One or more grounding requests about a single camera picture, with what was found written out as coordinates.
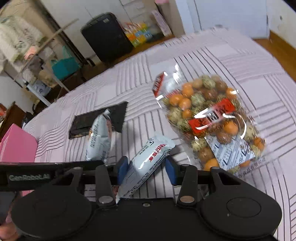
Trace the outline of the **person's left hand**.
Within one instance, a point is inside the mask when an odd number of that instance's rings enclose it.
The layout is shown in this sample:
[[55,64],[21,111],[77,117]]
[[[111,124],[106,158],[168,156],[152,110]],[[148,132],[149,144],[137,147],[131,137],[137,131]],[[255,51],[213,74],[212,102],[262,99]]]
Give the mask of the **person's left hand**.
[[13,205],[11,204],[8,210],[8,215],[4,223],[1,224],[1,227],[0,227],[0,238],[2,241],[16,241],[20,237],[16,230],[16,226],[11,219],[12,207]]

